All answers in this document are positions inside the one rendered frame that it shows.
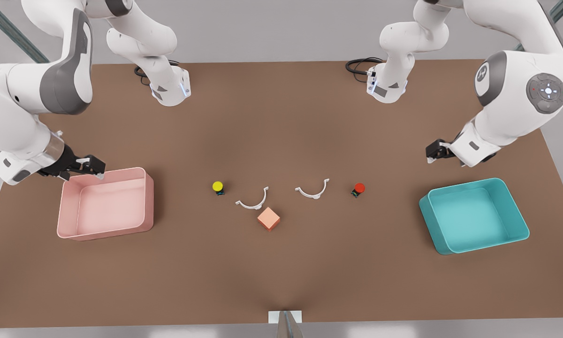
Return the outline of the pink storage box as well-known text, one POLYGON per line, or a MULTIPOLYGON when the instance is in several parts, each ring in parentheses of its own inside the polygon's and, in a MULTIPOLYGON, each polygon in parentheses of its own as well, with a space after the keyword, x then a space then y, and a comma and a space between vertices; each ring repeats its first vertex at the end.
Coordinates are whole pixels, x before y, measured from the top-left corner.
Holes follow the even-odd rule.
POLYGON ((143 168, 107 171, 103 179, 73 176, 63 183, 57 234, 93 240, 149 231, 154 180, 143 168))

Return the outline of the blue storage box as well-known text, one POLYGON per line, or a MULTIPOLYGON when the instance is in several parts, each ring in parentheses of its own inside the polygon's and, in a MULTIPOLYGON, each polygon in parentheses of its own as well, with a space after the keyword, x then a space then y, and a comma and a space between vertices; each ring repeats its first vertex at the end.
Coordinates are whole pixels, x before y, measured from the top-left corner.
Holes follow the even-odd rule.
POLYGON ((530 236, 507 185, 496 177, 430 190, 418 205, 441 255, 472 252, 530 236))

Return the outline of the silver frame post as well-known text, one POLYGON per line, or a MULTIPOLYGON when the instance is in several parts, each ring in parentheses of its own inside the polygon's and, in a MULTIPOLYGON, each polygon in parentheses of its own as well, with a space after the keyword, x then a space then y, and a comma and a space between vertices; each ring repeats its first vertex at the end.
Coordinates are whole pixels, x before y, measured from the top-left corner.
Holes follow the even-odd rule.
POLYGON ((0 11, 0 30, 36 63, 50 62, 46 56, 0 11))
POLYGON ((303 323, 301 310, 269 311, 268 323, 277 325, 276 338, 304 338, 299 323, 303 323))
POLYGON ((516 14, 517 29, 510 32, 519 45, 515 51, 556 53, 563 38, 556 22, 563 17, 563 0, 545 9, 540 0, 505 0, 504 9, 516 14))

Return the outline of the orange cube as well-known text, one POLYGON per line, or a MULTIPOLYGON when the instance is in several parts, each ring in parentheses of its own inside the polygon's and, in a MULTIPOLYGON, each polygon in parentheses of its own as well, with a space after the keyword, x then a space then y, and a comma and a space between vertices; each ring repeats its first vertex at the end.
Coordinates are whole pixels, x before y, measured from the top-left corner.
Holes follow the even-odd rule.
POLYGON ((270 208, 267 207, 258 217, 258 222, 271 232, 280 222, 280 217, 270 208))

